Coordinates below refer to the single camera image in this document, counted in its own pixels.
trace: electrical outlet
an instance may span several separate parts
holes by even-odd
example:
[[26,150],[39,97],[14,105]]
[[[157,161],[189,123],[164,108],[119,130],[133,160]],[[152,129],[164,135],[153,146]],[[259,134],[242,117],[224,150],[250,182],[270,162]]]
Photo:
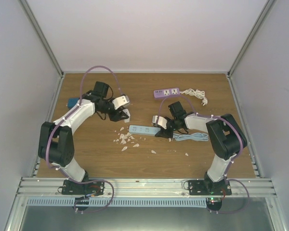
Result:
[[172,95],[177,95],[178,94],[178,90],[176,88],[171,89],[171,94]]
[[153,93],[155,99],[162,99],[169,95],[179,95],[180,91],[179,88],[169,88],[169,89],[155,90]]
[[164,92],[165,96],[170,95],[170,91],[169,90],[164,90],[163,92]]
[[155,136],[155,134],[158,133],[159,131],[160,128],[156,127],[139,126],[139,125],[130,125],[129,127],[130,134]]

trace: aluminum frame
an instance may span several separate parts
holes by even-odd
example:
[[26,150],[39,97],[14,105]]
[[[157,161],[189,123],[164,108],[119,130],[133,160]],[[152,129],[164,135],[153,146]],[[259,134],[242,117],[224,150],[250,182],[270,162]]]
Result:
[[[25,216],[26,207],[32,204],[34,198],[50,198],[60,202],[59,198],[71,199],[70,195],[61,195],[57,189],[63,185],[64,178],[22,178],[18,187],[16,198],[5,228],[5,231],[18,231],[21,228],[22,220]],[[120,199],[144,199],[147,201],[160,199],[170,199],[175,201],[190,201],[191,199],[204,199],[207,195],[190,196],[188,190],[184,189],[184,182],[188,179],[106,179],[115,188],[115,197]],[[265,198],[271,215],[272,223],[276,231],[287,230],[283,217],[281,216],[279,202],[270,179],[239,179],[242,181],[250,197]],[[233,194],[229,198],[246,198],[245,189],[235,181],[230,182]],[[92,198],[109,199],[111,188],[105,186],[104,195]],[[58,206],[51,202],[45,206]]]
[[63,71],[62,71],[52,49],[50,48],[50,45],[49,45],[47,39],[45,38],[44,33],[43,33],[42,29],[40,28],[27,0],[18,0],[18,1],[19,1],[20,5],[22,6],[22,8],[24,9],[25,14],[27,15],[30,23],[32,24],[35,32],[37,33],[37,35],[38,35],[41,43],[43,44],[46,52],[48,53],[54,67],[57,69],[58,74],[62,77]]
[[267,0],[263,9],[260,12],[260,15],[258,16],[254,26],[252,27],[249,35],[247,36],[241,50],[239,51],[239,54],[236,56],[236,59],[234,61],[234,63],[232,64],[228,74],[231,77],[231,75],[233,74],[233,72],[235,71],[238,63],[240,62],[242,56],[244,55],[245,51],[247,50],[248,46],[250,45],[250,43],[252,42],[253,38],[255,37],[255,35],[257,34],[259,28],[261,27],[261,25],[263,24],[264,20],[266,19],[266,17],[268,16],[270,10],[272,9],[274,3],[276,2],[276,0]]

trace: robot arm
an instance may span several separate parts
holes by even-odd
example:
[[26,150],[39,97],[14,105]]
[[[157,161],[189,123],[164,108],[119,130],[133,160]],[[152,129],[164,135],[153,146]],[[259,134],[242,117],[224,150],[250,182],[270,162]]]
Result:
[[[196,129],[209,134],[210,141],[215,152],[211,167],[205,174],[205,184],[207,191],[213,192],[220,189],[224,184],[225,173],[232,159],[240,150],[240,143],[235,133],[222,121],[213,118],[203,118],[194,113],[186,113],[180,102],[175,102],[168,106],[174,119],[168,117],[153,117],[153,124],[161,130],[156,137],[172,138],[173,131],[179,129]],[[230,114],[225,114],[221,118],[228,121],[241,137],[243,148],[247,146],[247,140],[240,127]]]
[[96,112],[108,114],[111,121],[129,120],[130,113],[126,106],[130,100],[126,95],[117,98],[105,99],[108,92],[108,85],[96,82],[94,89],[88,91],[78,100],[77,104],[63,117],[54,122],[45,122],[41,126],[39,138],[39,157],[46,159],[46,147],[50,133],[59,123],[60,126],[55,131],[49,148],[49,162],[61,169],[65,175],[71,179],[81,182],[84,180],[86,171],[82,169],[74,159],[73,134],[79,126]]

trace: gray panel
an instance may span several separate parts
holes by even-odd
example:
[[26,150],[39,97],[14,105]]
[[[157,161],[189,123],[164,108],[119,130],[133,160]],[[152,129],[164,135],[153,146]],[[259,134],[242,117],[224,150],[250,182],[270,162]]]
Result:
[[[224,208],[238,209],[245,199],[226,199]],[[96,214],[75,214],[71,207],[29,206],[22,231],[257,231],[273,230],[265,199],[233,215],[210,214],[205,208],[110,207]]]
[[58,74],[15,0],[0,0],[0,230],[30,176]]
[[272,179],[289,226],[289,0],[275,3],[232,80],[263,177]]

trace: purple cable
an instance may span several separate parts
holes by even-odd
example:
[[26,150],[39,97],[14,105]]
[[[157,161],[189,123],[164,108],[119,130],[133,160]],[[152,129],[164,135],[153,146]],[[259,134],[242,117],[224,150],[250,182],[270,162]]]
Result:
[[247,188],[246,188],[246,186],[241,182],[241,181],[239,181],[239,180],[237,180],[237,179],[229,179],[228,181],[236,181],[236,182],[238,182],[238,183],[240,183],[242,186],[243,186],[243,188],[245,189],[245,191],[246,191],[246,194],[247,194],[247,203],[244,205],[244,207],[243,208],[241,208],[241,209],[238,209],[238,210],[235,210],[235,211],[229,211],[229,212],[227,212],[227,211],[225,211],[225,212],[219,212],[219,211],[216,211],[216,210],[211,210],[211,209],[209,209],[208,207],[207,207],[207,210],[209,210],[210,212],[216,212],[216,213],[219,213],[219,214],[234,214],[234,213],[238,213],[238,212],[241,212],[241,211],[243,211],[243,210],[245,210],[247,207],[248,207],[248,205],[250,204],[250,193],[249,193],[249,191],[247,190]]
[[81,104],[81,101],[82,101],[82,85],[83,85],[83,81],[84,81],[85,77],[87,76],[87,74],[88,74],[90,71],[92,71],[93,69],[96,69],[96,68],[104,68],[104,69],[106,69],[107,71],[109,71],[109,72],[115,77],[115,80],[116,80],[116,82],[117,82],[117,86],[118,86],[119,92],[120,92],[121,95],[123,95],[123,92],[122,92],[122,90],[121,90],[121,87],[120,87],[120,84],[119,84],[119,81],[118,81],[118,77],[116,76],[115,73],[113,73],[112,70],[110,70],[108,67],[105,67],[105,66],[100,66],[100,65],[99,65],[99,66],[93,66],[93,67],[89,68],[89,69],[85,72],[85,74],[83,75],[83,77],[82,77],[82,79],[81,79],[79,104]]

